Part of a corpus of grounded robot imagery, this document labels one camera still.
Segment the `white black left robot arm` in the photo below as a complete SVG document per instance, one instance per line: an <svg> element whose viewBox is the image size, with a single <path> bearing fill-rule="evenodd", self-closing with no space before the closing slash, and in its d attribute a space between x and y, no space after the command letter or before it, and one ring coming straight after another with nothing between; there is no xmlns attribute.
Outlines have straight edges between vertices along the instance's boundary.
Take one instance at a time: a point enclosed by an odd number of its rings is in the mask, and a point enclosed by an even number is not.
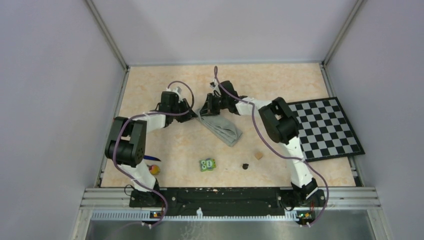
<svg viewBox="0 0 424 240"><path fill-rule="evenodd" d="M166 128L173 121L184 123L196 117L177 87L163 91L153 111L134 118L114 118L104 150L105 157L111 159L117 169L131 179L135 189L142 192L141 200L147 206L156 206L161 198L155 188L157 179L145 162L147 134Z"/></svg>

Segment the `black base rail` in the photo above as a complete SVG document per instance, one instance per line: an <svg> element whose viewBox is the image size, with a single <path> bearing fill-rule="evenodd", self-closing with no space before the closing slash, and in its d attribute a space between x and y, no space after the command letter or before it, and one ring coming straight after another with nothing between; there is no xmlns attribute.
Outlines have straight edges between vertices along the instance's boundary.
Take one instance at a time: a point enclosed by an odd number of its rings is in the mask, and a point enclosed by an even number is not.
<svg viewBox="0 0 424 240"><path fill-rule="evenodd" d="M131 208L153 208L154 218L163 211L167 217L197 213L206 217L280 216L290 210L317 210L326 201L322 189L302 200L291 187L169 187L158 194L136 189L124 193Z"/></svg>

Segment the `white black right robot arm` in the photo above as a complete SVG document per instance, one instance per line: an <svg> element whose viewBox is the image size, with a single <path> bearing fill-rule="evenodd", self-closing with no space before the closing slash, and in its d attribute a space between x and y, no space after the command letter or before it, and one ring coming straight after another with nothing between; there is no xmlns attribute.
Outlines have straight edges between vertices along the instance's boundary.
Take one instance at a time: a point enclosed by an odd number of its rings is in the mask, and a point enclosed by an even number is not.
<svg viewBox="0 0 424 240"><path fill-rule="evenodd" d="M217 116L222 110L239 116L250 116L253 126L258 130L256 117L259 116L268 137L285 154L278 156L287 161L290 169L290 183L293 188L293 200L299 206L307 206L318 190L302 151L299 137L299 122L286 101L277 97L274 100L258 100L248 96L239 96L229 80L210 83L213 91L206 96L200 109L201 116Z"/></svg>

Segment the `black white checkerboard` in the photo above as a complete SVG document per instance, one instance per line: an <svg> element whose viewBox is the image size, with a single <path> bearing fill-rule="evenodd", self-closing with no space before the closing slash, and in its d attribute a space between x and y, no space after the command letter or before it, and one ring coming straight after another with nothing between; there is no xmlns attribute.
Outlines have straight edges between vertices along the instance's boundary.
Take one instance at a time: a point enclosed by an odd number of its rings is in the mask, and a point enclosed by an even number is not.
<svg viewBox="0 0 424 240"><path fill-rule="evenodd" d="M337 97L288 105L299 122L299 139L307 162L365 154Z"/></svg>

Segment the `grey-green cloth napkin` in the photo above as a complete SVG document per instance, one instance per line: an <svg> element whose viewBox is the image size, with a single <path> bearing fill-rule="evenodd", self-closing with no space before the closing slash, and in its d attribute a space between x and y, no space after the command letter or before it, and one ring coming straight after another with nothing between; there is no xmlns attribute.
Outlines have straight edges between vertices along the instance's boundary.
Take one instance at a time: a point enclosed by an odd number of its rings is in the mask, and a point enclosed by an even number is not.
<svg viewBox="0 0 424 240"><path fill-rule="evenodd" d="M194 111L197 120L229 147L233 147L243 132L230 120L221 115L201 115L200 109Z"/></svg>

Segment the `small tan wooden block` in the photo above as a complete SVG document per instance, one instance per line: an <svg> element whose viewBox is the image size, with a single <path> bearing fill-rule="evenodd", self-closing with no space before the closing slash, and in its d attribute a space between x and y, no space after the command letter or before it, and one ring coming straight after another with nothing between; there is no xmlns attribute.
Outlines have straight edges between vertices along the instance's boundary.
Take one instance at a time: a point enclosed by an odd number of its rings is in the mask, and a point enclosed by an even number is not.
<svg viewBox="0 0 424 240"><path fill-rule="evenodd" d="M257 159L257 160L260 160L260 159L262 159L263 157L264 157L264 154L262 153L262 152L256 152L255 154L254 154L254 157Z"/></svg>

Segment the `green owl toy block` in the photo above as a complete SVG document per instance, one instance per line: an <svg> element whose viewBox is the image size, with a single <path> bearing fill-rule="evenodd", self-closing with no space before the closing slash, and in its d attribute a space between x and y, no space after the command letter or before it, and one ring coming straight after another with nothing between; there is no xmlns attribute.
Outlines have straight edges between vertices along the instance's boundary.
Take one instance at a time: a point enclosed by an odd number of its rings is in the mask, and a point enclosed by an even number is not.
<svg viewBox="0 0 424 240"><path fill-rule="evenodd" d="M213 171L217 167L214 158L206 158L199 161L199 169L201 172Z"/></svg>

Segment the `aluminium frame rail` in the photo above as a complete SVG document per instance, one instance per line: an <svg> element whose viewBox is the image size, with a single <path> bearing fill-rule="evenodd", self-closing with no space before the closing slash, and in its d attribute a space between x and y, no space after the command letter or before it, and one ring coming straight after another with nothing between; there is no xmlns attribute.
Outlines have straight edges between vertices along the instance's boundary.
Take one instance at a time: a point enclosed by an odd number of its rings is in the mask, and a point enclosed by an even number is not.
<svg viewBox="0 0 424 240"><path fill-rule="evenodd" d="M381 204L377 192L372 187L331 187L324 191L325 203L323 207L316 210L289 210L284 215L265 216L204 216L197 213L192 216L166 216L166 211L159 217L153 217L154 208L132 208L129 206L130 197L125 191L131 192L130 188L88 188L85 190L80 210L87 211L93 220L119 220L119 221L151 221L159 219L164 221L225 221L225 222L247 222L247 221L294 221L300 217L311 219L319 212L329 213L332 211L358 211L379 209Z"/></svg>

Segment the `blue pen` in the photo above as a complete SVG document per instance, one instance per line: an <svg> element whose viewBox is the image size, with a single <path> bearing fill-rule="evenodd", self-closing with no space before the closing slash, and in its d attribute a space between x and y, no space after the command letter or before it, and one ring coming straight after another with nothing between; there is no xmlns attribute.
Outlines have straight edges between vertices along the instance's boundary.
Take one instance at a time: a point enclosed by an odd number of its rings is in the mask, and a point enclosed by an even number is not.
<svg viewBox="0 0 424 240"><path fill-rule="evenodd" d="M149 161L156 161L156 162L160 162L161 160L157 157L154 156L149 156L149 155L145 155L143 157L144 160L149 160Z"/></svg>

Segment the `red yellow ball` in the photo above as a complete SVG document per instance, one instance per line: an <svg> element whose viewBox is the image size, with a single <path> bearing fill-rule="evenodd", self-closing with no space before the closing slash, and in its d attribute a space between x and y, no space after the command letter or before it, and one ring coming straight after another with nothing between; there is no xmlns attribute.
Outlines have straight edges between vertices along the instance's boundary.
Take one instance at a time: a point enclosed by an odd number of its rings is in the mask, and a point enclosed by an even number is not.
<svg viewBox="0 0 424 240"><path fill-rule="evenodd" d="M158 175L161 172L161 169L158 165L150 165L149 166L149 172L152 175Z"/></svg>

